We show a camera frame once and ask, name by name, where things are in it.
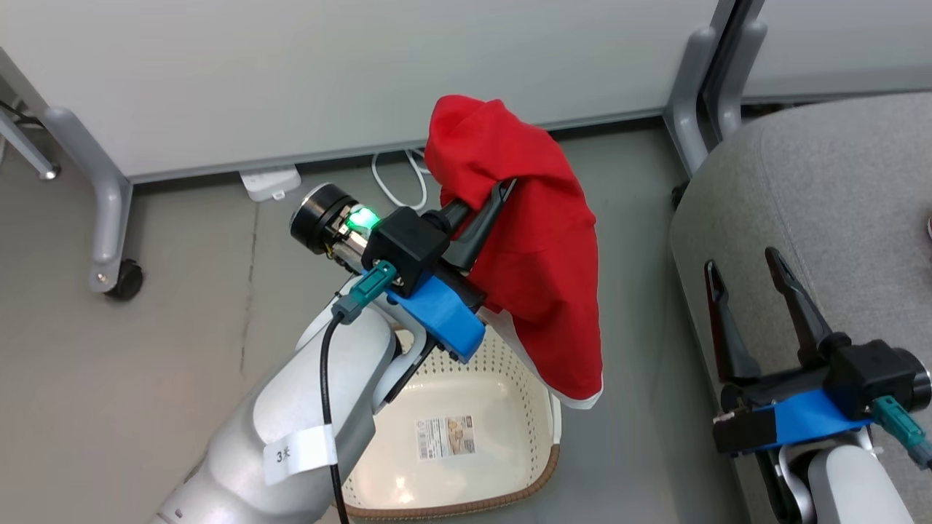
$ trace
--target green light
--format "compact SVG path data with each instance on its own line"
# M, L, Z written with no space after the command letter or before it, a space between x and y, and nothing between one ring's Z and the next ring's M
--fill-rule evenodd
M365 233L366 236L376 224L378 224L378 215L367 207L360 207L347 217L347 226L354 231Z

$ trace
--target gray sofa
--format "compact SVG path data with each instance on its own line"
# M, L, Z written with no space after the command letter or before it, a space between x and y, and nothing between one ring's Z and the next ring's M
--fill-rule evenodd
M796 367L798 343L764 248L777 247L829 324L932 365L932 93L809 105L745 126L693 177L671 245L706 370L719 390L703 264L718 263L764 373ZM932 408L916 419L932 430ZM881 430L874 444L916 522L932 475ZM753 521L775 522L757 463L735 461Z

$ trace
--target white cable tag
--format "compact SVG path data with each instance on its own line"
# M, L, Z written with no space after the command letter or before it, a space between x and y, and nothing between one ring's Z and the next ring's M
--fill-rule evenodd
M336 464L333 424L294 432L267 445L263 462L267 486L301 472Z

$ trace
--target brown woven basket rim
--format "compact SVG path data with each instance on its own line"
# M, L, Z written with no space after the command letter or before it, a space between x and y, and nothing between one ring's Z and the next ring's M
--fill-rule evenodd
M515 491L507 495L473 501L471 503L459 503L440 505L434 507L422 507L418 509L366 509L358 506L347 504L347 514L350 517L372 518L377 520L414 520L419 518L435 517L453 517L454 515L463 515L477 511L485 511L496 507L502 507L523 501L543 488L543 485L550 480L556 469L556 462L560 458L560 445L554 444L550 447L550 457L547 458L547 465L544 466L541 475L537 477L530 486L523 490Z

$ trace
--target teal connector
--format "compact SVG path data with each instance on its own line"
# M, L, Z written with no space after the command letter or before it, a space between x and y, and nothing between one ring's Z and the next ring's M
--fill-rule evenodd
M894 436L909 452L920 469L932 466L932 445L925 440L925 431L892 396L882 396L870 405L874 422Z
M398 270L382 260L350 288L347 295L341 296L330 309L334 315L343 313L342 324L350 324L356 320L370 302L375 300L389 288Z

